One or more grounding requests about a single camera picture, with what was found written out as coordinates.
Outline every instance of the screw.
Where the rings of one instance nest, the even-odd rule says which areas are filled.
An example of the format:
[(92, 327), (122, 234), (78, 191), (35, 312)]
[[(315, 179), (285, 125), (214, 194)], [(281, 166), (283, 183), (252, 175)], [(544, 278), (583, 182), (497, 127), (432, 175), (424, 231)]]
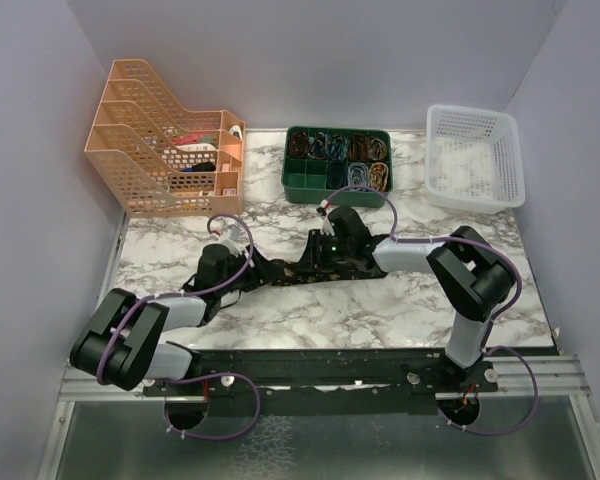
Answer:
[(493, 368), (487, 368), (484, 371), (484, 378), (489, 383), (496, 383), (498, 381), (498, 373)]
[(220, 383), (222, 383), (224, 387), (230, 387), (233, 385), (234, 380), (235, 378), (233, 378), (231, 375), (225, 375), (220, 379)]
[(407, 373), (407, 381), (411, 385), (417, 385), (420, 383), (420, 375), (418, 375), (417, 373), (409, 372)]

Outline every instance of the white wall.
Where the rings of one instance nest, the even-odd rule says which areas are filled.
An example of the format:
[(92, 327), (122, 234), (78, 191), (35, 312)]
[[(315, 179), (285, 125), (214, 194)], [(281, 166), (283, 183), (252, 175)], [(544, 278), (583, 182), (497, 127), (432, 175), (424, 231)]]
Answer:
[(423, 128), (504, 109), (566, 0), (67, 0), (108, 69), (145, 58), (192, 109), (251, 127)]
[(600, 416), (600, 0), (569, 1), (508, 111), (524, 156), (525, 248)]
[(117, 203), (82, 153), (105, 74), (62, 0), (0, 1), (0, 478), (33, 478)]

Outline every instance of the white marble tabletop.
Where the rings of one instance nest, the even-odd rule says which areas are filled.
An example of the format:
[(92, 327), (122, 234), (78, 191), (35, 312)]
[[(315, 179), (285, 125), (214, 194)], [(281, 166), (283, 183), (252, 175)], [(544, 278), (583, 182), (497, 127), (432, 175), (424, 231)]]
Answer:
[[(285, 131), (247, 134), (242, 218), (263, 255), (297, 261), (307, 231), (319, 228), (321, 219), (315, 206), (284, 199), (280, 183), (284, 140)], [(391, 133), (390, 197), (400, 215), (398, 235), (442, 235), (460, 225), (474, 227), (511, 258), (524, 280), (520, 300), (496, 322), (489, 344), (553, 345), (512, 213), (480, 215), (429, 205), (424, 140), (424, 132)], [(372, 234), (388, 232), (392, 220), (388, 207), (357, 210)], [(212, 240), (205, 225), (206, 217), (132, 220), (116, 285), (137, 295), (178, 290)], [(261, 288), (243, 294), (206, 327), (168, 332), (162, 340), (201, 349), (443, 347), (452, 317), (451, 305), (433, 275), (402, 273), (379, 280)]]

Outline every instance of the mesh basket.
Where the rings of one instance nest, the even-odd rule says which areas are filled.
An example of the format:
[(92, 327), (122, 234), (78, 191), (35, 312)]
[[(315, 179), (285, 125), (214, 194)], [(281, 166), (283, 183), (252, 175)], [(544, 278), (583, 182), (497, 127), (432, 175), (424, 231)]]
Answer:
[(440, 207), (497, 213), (524, 203), (515, 120), (489, 110), (433, 105), (427, 114), (425, 183)]
[[(128, 64), (140, 79), (115, 79), (139, 72)], [(239, 214), (244, 142), (223, 122), (244, 132), (229, 112), (184, 109), (146, 62), (115, 61), (85, 152), (131, 217)], [(202, 163), (215, 170), (191, 171)]]
[(148, 92), (170, 115), (173, 121), (186, 130), (229, 130), (232, 126), (238, 125), (244, 132), (244, 122), (226, 110), (220, 112), (194, 112), (184, 108), (151, 65), (144, 60), (115, 60), (111, 67), (109, 79), (137, 80), (137, 82), (119, 83), (116, 88), (120, 94), (128, 96)]

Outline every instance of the black cable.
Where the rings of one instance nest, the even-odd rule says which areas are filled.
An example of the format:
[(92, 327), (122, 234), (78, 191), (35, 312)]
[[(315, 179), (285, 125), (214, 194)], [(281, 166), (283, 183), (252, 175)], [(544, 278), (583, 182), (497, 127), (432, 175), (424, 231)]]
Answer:
[(220, 310), (224, 310), (225, 308), (233, 307), (236, 303), (238, 303), (240, 301), (240, 297), (242, 297), (242, 292), (238, 292), (238, 300), (236, 300), (233, 303), (230, 303), (229, 305), (224, 305), (224, 306), (220, 307)]
[(315, 136), (309, 137), (309, 158), (324, 160), (327, 157), (327, 138), (323, 132), (316, 132)]
[(350, 162), (367, 161), (367, 136), (356, 133), (349, 137), (349, 151), (347, 158)]
[(309, 151), (309, 135), (302, 130), (294, 132), (289, 137), (287, 154), (291, 158), (304, 158)]
[(347, 155), (347, 137), (337, 133), (328, 137), (327, 152), (331, 160), (344, 160)]
[(369, 161), (381, 162), (387, 156), (387, 144), (378, 137), (369, 139)]
[(344, 186), (347, 179), (347, 165), (342, 160), (334, 160), (327, 165), (327, 187), (335, 190)]

